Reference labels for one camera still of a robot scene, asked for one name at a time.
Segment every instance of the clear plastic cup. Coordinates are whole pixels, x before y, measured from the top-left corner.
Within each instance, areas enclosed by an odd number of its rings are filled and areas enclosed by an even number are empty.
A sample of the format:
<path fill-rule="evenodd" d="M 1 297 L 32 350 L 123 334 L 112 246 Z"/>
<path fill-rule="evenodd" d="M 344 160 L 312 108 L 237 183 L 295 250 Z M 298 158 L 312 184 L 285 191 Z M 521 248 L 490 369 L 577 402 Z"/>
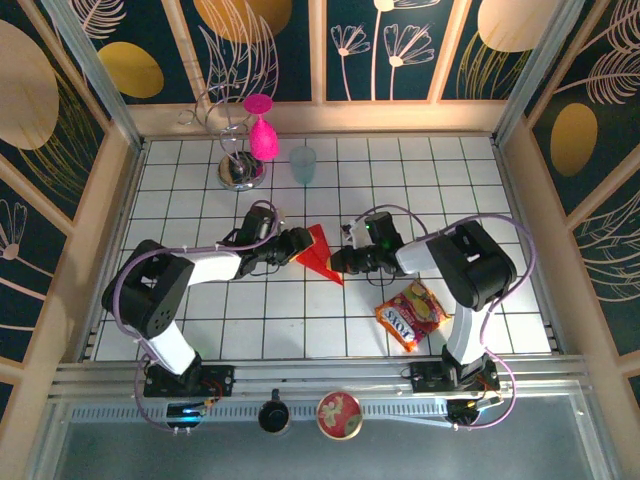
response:
<path fill-rule="evenodd" d="M 309 147 L 296 147 L 289 153 L 289 165 L 296 182 L 307 185 L 316 172 L 316 152 Z"/>

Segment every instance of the pink wine glass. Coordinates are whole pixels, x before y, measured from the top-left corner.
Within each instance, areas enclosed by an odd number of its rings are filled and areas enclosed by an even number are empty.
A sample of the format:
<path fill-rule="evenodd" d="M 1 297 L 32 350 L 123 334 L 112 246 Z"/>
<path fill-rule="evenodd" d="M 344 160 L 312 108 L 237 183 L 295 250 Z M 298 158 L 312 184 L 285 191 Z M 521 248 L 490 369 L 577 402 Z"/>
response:
<path fill-rule="evenodd" d="M 273 160 L 280 151 L 275 129 L 262 118 L 262 115 L 271 110 L 272 106 L 273 100 L 262 93 L 249 95 L 244 101 L 244 109 L 252 115 L 258 116 L 258 120 L 249 132 L 249 146 L 251 154 L 262 161 Z"/>

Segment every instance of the can lid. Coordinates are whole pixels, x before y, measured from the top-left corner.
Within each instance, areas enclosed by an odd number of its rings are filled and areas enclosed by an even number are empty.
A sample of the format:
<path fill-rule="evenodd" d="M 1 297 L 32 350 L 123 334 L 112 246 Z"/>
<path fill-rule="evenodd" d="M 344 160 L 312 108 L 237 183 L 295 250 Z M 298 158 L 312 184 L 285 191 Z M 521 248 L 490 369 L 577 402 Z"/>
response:
<path fill-rule="evenodd" d="M 362 427 L 360 402 L 346 392 L 331 392 L 320 400 L 316 419 L 322 433 L 329 438 L 348 440 Z"/>

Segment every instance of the snack bag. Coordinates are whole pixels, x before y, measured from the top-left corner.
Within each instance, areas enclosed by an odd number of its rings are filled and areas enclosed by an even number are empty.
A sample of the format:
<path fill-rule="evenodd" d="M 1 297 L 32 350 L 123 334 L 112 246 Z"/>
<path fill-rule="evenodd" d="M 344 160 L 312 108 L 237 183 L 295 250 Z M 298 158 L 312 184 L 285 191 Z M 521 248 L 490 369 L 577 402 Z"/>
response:
<path fill-rule="evenodd" d="M 451 318 L 431 290 L 419 280 L 376 308 L 376 318 L 411 352 L 429 333 Z"/>

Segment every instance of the white grid floor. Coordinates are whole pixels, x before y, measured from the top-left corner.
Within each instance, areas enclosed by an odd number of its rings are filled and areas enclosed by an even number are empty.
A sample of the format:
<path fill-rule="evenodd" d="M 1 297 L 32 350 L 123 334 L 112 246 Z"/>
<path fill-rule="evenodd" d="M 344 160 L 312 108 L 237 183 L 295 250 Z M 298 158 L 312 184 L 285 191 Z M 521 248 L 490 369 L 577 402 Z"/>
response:
<path fill-rule="evenodd" d="M 305 143 L 316 151 L 318 164 L 313 183 L 303 188 L 293 179 L 287 159 L 292 148 Z M 282 139 L 280 149 L 262 185 L 237 194 L 218 184 L 223 151 L 217 141 L 153 142 L 120 265 L 147 238 L 165 246 L 211 245 L 240 226 L 259 199 L 281 209 L 286 228 L 322 224 L 332 251 L 341 245 L 340 224 L 374 205 L 408 207 L 430 231 L 477 212 L 510 214 L 485 137 Z M 391 213 L 405 242 L 414 232 L 420 234 L 408 215 Z M 522 275 L 525 258 L 515 229 L 494 220 L 483 223 Z M 255 273 L 264 271 L 261 267 Z M 429 274 L 421 278 L 453 313 L 454 300 L 444 280 Z M 410 281 L 372 286 L 356 276 L 346 277 L 341 287 L 293 263 L 275 274 L 195 285 L 176 320 L 205 360 L 439 355 L 452 322 L 407 354 L 374 318 L 374 308 Z M 133 360 L 140 355 L 106 312 L 94 332 L 91 359 Z M 542 353 L 550 351 L 551 336 L 527 284 L 504 302 L 487 338 L 497 353 Z"/>

